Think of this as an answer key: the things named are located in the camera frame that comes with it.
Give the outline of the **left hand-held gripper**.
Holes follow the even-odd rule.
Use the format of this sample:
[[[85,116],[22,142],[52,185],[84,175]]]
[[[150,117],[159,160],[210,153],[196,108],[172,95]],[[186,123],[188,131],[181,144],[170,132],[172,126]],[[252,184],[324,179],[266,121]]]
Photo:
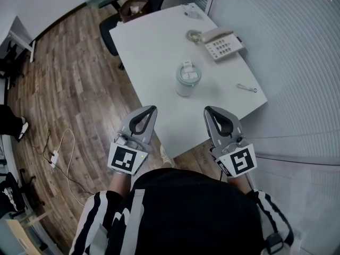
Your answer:
[[[152,148],[150,145],[154,131],[157,107],[144,106],[123,118],[120,132],[110,144],[107,167],[119,174],[135,176],[147,160]],[[138,127],[144,119],[142,128]]]

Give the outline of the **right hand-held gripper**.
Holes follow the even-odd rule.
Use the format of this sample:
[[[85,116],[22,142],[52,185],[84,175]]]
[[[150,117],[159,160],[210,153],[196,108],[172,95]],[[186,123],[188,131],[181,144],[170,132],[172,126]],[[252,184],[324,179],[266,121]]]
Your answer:
[[[235,178],[257,168],[253,144],[241,131],[239,119],[227,110],[206,106],[203,116],[211,139],[210,154],[227,177]]]

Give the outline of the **person's black striped top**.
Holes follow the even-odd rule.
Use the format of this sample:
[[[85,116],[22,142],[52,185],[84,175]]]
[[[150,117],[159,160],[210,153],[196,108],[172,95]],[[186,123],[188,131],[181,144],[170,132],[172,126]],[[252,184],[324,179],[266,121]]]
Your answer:
[[[269,255],[266,238],[284,242],[274,255],[292,255],[293,230],[271,196],[244,194],[228,182],[176,168],[131,181],[122,197],[91,196],[70,255]]]

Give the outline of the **white desk telephone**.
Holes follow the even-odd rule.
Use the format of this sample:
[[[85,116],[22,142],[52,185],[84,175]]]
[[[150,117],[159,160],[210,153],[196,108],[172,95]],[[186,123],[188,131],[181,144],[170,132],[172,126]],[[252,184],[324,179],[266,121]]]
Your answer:
[[[245,49],[242,40],[233,31],[223,27],[202,33],[200,39],[215,62]]]

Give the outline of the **white desk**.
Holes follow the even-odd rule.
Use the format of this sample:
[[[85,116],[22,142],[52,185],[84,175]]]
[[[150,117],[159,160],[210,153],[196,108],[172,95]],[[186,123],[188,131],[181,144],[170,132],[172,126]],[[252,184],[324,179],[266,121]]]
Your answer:
[[[34,61],[36,40],[31,38],[17,15],[0,17],[0,47],[7,38],[13,40],[22,49],[29,51],[30,63]]]

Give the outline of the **person's left forearm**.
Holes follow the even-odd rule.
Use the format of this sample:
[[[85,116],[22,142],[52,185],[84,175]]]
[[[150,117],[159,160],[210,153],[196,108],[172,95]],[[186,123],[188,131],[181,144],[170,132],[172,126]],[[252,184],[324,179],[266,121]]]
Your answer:
[[[122,197],[125,197],[131,190],[131,175],[115,172],[108,190],[116,192]]]

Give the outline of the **person's left shoe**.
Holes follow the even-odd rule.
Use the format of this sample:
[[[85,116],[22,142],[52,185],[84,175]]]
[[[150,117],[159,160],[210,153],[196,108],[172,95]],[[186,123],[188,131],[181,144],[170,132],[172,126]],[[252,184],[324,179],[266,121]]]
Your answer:
[[[161,145],[160,146],[160,156],[163,160],[163,165],[162,168],[174,168],[175,167],[175,163],[173,161],[173,159],[171,159],[168,154],[166,153],[164,147]]]

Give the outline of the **brown bag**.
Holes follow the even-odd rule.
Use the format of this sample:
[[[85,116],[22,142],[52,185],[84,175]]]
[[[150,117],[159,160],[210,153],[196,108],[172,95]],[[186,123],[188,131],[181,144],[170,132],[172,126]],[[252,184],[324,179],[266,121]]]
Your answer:
[[[119,9],[123,23],[127,23],[150,12],[150,2],[148,0],[128,0]]]

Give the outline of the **small white chargers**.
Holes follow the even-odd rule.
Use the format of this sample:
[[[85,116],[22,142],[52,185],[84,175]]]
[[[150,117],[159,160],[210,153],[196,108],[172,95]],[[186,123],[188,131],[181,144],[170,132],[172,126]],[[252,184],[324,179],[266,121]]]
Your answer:
[[[201,15],[198,10],[190,4],[182,4],[181,5],[183,13],[185,16],[192,18],[192,19],[200,19]]]

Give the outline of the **black office chair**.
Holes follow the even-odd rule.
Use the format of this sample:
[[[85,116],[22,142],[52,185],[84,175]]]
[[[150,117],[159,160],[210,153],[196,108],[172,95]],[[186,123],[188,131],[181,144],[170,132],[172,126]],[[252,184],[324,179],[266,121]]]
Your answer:
[[[8,89],[15,87],[15,81],[18,77],[24,77],[23,65],[27,51],[23,50],[19,54],[17,48],[18,45],[9,40],[6,55],[0,58],[0,78],[8,80]]]
[[[104,21],[101,21],[99,24],[99,30],[103,42],[108,49],[108,51],[113,56],[118,56],[118,51],[114,44],[114,41],[111,37],[110,30],[116,28],[119,24],[124,24],[121,20],[119,9],[121,8],[121,4],[119,4],[120,0],[104,0],[99,3],[98,7],[101,9],[107,5],[111,5],[114,9],[116,9],[117,13],[114,15],[109,16]],[[164,0],[148,0],[150,2],[150,13],[157,12],[161,9]]]

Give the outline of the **black chair with white print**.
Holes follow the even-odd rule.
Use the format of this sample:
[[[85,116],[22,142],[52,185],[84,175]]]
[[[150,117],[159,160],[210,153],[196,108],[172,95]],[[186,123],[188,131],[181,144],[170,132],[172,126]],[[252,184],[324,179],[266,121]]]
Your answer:
[[[25,213],[27,206],[23,194],[28,196],[32,181],[36,179],[35,176],[32,176],[30,181],[26,183],[23,178],[25,172],[25,169],[20,169],[21,187],[19,187],[18,181],[11,172],[0,173],[0,178],[5,178],[0,182],[0,219],[7,214],[13,219]]]

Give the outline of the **light blue flip-top cup lid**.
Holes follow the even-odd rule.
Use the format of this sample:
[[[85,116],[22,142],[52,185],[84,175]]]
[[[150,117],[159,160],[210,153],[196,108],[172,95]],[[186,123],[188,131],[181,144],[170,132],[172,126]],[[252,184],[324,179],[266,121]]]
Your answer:
[[[200,68],[192,61],[182,62],[176,71],[177,82],[186,87],[195,87],[200,82],[201,77]]]

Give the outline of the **light blue lidded tumbler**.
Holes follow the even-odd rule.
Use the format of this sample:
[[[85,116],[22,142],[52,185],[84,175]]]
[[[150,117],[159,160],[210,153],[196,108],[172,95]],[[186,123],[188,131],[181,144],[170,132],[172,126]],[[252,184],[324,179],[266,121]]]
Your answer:
[[[197,87],[197,83],[185,83],[180,80],[176,81],[175,90],[181,97],[190,97]]]

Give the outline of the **person's right forearm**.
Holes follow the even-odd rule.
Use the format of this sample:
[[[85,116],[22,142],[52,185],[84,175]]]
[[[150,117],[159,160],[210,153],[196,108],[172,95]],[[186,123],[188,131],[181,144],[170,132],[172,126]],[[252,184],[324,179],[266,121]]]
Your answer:
[[[229,177],[227,179],[227,182],[235,186],[237,189],[239,189],[244,194],[248,194],[253,189],[248,173],[243,174],[239,177],[235,177],[235,178]]]

